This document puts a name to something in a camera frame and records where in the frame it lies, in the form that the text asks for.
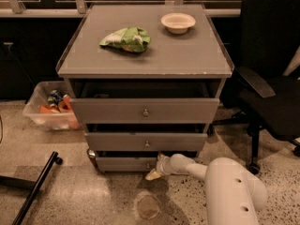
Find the chair armrest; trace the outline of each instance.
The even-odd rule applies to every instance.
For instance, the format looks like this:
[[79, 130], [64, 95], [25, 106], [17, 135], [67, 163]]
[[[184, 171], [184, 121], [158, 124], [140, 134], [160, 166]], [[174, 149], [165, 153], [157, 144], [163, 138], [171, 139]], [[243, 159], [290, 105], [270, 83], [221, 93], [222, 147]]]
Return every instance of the chair armrest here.
[[242, 78], [242, 82], [249, 85], [262, 98], [275, 96], [273, 88], [255, 71], [248, 67], [236, 67], [235, 72]]

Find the concrete floor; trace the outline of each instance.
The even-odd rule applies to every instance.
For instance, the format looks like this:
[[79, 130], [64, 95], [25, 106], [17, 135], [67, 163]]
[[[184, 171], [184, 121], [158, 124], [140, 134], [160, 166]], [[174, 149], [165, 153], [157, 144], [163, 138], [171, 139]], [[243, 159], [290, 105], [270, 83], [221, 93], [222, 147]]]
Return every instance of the concrete floor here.
[[[36, 180], [53, 151], [64, 160], [53, 165], [22, 224], [207, 224], [203, 182], [184, 175], [146, 181], [144, 173], [100, 173], [86, 155], [82, 130], [43, 131], [24, 117], [24, 101], [0, 102], [3, 140], [0, 174]], [[231, 113], [222, 107], [217, 117]], [[293, 145], [262, 132], [261, 172], [269, 199], [261, 225], [300, 224], [300, 158]], [[226, 157], [245, 165], [250, 138], [245, 125], [218, 126], [200, 155], [207, 165]], [[0, 187], [0, 224], [11, 224], [27, 191]]]

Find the black cabinet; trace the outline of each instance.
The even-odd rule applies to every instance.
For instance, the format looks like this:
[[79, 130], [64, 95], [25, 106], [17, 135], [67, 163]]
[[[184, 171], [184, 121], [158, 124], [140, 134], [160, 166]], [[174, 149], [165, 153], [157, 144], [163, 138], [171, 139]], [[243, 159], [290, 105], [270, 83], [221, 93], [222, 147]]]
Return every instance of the black cabinet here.
[[80, 22], [0, 19], [0, 99], [29, 98], [39, 82], [59, 80], [56, 64]]

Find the white bowl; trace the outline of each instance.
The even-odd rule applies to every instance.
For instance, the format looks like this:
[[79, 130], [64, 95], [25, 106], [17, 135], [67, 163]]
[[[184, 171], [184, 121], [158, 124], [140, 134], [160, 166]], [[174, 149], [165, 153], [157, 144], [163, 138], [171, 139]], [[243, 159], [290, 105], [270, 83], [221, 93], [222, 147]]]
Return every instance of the white bowl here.
[[186, 33], [189, 27], [195, 25], [195, 19], [185, 13], [169, 13], [161, 18], [161, 23], [164, 24], [171, 33], [183, 34]]

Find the chair seat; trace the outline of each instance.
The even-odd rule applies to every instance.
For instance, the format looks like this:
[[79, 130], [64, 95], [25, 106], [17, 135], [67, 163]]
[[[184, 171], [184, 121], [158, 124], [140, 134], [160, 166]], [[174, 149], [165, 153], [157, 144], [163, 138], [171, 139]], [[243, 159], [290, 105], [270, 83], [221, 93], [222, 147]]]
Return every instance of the chair seat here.
[[274, 97], [261, 98], [244, 89], [239, 94], [239, 106], [270, 134], [282, 141], [300, 137], [300, 80], [280, 76], [266, 80], [274, 89]]

